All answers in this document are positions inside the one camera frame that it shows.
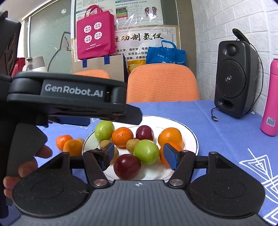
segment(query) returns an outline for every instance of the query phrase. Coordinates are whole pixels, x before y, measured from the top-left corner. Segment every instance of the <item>human hand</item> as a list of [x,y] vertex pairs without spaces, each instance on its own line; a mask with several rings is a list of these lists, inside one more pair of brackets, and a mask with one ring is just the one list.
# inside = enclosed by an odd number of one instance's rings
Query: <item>human hand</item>
[[[42,149],[40,149],[37,152],[36,156],[45,159],[50,158],[52,156],[52,150],[48,146],[44,145]],[[19,177],[6,176],[3,180],[3,184],[5,186],[4,189],[5,196],[12,199],[12,191],[15,185],[23,177],[28,176],[30,173],[34,172],[37,168],[38,168],[37,160],[33,158],[31,161],[25,162],[18,167]]]

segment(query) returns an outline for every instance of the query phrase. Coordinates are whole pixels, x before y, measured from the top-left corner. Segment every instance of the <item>black speaker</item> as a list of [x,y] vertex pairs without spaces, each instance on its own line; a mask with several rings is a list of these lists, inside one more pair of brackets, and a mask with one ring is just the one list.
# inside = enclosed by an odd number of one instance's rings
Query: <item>black speaker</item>
[[240,37],[239,41],[219,43],[214,96],[215,106],[236,118],[246,114],[252,107],[259,71],[257,52],[250,46],[248,39],[240,34],[235,34]]
[[0,10],[0,74],[11,76],[16,64],[21,23],[7,18],[8,12]]

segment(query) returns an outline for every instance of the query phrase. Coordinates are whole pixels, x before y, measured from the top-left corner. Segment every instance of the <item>chair backrest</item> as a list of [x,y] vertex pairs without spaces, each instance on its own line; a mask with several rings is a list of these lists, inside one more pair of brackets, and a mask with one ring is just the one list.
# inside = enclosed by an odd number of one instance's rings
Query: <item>chair backrest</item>
[[96,78],[110,79],[109,74],[106,71],[100,70],[100,69],[77,72],[77,73],[75,73],[75,75],[83,75],[83,76],[91,76],[91,77],[96,77]]
[[183,65],[146,64],[135,68],[128,78],[127,103],[199,99],[196,78]]

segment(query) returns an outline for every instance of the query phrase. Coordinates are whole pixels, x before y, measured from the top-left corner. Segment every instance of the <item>white plate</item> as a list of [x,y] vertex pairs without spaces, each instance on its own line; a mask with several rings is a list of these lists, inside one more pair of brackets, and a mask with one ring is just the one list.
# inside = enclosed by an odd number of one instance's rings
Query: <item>white plate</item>
[[[177,128],[181,134],[183,143],[185,145],[185,149],[188,151],[192,151],[198,154],[199,151],[199,144],[198,140],[195,136],[195,134],[192,132],[191,129],[189,129],[186,125],[177,122],[172,119],[157,117],[157,116],[143,116],[142,122],[138,126],[130,125],[130,124],[124,124],[119,122],[113,123],[115,126],[115,129],[118,129],[120,127],[127,127],[135,136],[136,130],[138,127],[142,125],[147,125],[152,128],[155,139],[154,142],[158,145],[160,148],[157,139],[159,134],[166,128],[174,127]],[[99,141],[96,139],[94,131],[87,137],[87,139],[84,142],[82,153],[92,150],[95,148],[99,148]],[[124,148],[117,148],[119,150],[119,155],[122,154],[130,154],[126,149]],[[133,180],[165,180],[167,181],[171,175],[173,174],[173,170],[171,170],[169,167],[165,166],[161,163],[160,159],[152,164],[152,165],[145,165],[142,164],[142,168],[139,172],[139,174],[133,178]],[[113,165],[110,165],[107,170],[104,171],[104,174],[106,175],[107,179],[110,181],[113,180],[119,180],[119,178],[116,176]]]

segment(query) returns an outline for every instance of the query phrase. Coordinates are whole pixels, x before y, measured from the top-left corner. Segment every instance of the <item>orange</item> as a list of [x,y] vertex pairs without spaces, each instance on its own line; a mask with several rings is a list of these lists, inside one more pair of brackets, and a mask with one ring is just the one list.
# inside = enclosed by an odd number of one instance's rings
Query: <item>orange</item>
[[133,133],[129,128],[121,127],[112,133],[112,142],[119,148],[125,148],[126,143],[133,139]]
[[[178,144],[176,144],[176,143],[174,143],[174,142],[169,142],[169,144],[170,144],[173,148],[175,148],[177,151],[182,151],[182,150],[183,150],[183,148],[182,148],[180,145],[178,145]],[[167,162],[166,159],[164,158],[164,155],[163,155],[163,146],[161,146],[161,148],[160,148],[160,150],[159,150],[159,158],[160,158],[161,162],[162,162],[164,165],[170,167],[169,164],[168,164],[168,162]]]
[[180,131],[176,128],[167,128],[164,129],[158,136],[158,143],[160,147],[162,147],[164,144],[174,142],[178,145],[182,145],[182,134]]
[[67,142],[68,140],[72,140],[72,136],[70,135],[62,135],[62,136],[58,136],[56,138],[56,146],[57,148],[62,151],[63,150],[63,147],[64,147],[64,144],[65,142]]
[[68,140],[63,148],[64,152],[69,152],[70,156],[82,155],[82,143],[79,140]]

